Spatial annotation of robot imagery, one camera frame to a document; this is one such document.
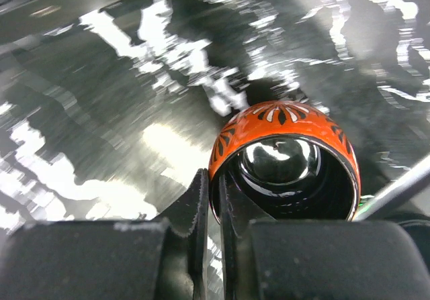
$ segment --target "black floral motif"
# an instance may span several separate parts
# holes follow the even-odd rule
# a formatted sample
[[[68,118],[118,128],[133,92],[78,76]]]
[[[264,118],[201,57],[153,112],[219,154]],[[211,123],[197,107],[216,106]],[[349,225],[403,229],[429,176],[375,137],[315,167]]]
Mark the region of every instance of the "black floral motif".
[[[349,142],[349,140],[347,139],[347,136],[345,135],[343,130],[337,124],[335,124],[335,122],[333,122],[333,120],[330,119],[329,117],[326,117],[326,121],[331,123],[331,125],[332,125],[331,131],[333,131],[333,133],[337,135],[339,141],[345,145],[345,147],[347,149],[347,153],[351,154],[352,153],[352,145]]]
[[[215,141],[214,149],[210,157],[210,163],[216,162],[218,157],[224,156],[225,150],[230,144],[231,138],[236,133],[237,118],[233,118],[232,121],[222,129],[220,135]]]
[[[263,107],[256,109],[253,114],[256,114],[260,120],[266,120],[268,122],[273,122],[276,118],[277,121],[283,125],[288,119],[291,122],[297,122],[299,119],[305,119],[310,111],[300,105],[295,105],[293,103],[283,103],[275,102]]]

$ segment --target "orange painted exterior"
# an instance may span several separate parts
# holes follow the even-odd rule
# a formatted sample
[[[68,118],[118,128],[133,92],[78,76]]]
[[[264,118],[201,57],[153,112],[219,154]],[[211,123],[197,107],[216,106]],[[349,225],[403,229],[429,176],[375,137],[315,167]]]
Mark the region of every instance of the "orange painted exterior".
[[[348,161],[361,191],[359,168],[349,140],[342,129],[319,110],[292,101],[263,102],[240,112],[221,130],[209,162],[209,176],[237,150],[249,142],[276,134],[296,134],[315,138],[340,153]]]

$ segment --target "wet surface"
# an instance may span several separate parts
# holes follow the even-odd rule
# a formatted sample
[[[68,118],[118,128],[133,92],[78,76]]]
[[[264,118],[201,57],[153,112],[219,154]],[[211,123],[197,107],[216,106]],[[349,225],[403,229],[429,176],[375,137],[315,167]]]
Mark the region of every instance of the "wet surface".
[[[374,194],[430,150],[428,6],[123,0],[5,44],[3,235],[32,219],[154,217],[207,167],[223,124],[271,99],[329,112]],[[213,219],[209,237],[209,299],[219,299]]]

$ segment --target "metal rod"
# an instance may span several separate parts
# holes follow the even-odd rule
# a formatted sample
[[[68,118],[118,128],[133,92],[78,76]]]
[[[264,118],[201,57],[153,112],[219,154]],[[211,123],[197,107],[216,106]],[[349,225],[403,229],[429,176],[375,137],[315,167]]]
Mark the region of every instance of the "metal rod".
[[[430,154],[384,187],[355,214],[353,221],[381,219],[430,187]]]

